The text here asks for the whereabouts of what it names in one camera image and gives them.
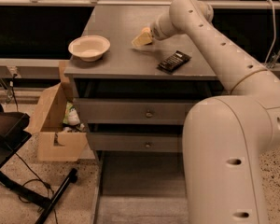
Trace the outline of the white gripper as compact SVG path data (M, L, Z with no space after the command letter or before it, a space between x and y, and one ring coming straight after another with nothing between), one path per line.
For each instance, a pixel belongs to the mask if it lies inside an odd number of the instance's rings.
M134 47L142 47L152 43L152 36L157 40L164 40L182 33L182 18L170 12L164 12L150 24L150 32L143 32L138 35L132 44Z

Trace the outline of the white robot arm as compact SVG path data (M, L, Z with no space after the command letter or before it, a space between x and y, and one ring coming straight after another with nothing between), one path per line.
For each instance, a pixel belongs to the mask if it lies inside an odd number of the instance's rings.
M269 224L259 154L280 145L280 79L211 23L198 0L174 0L153 38L187 35L226 93L197 103L182 136L189 224Z

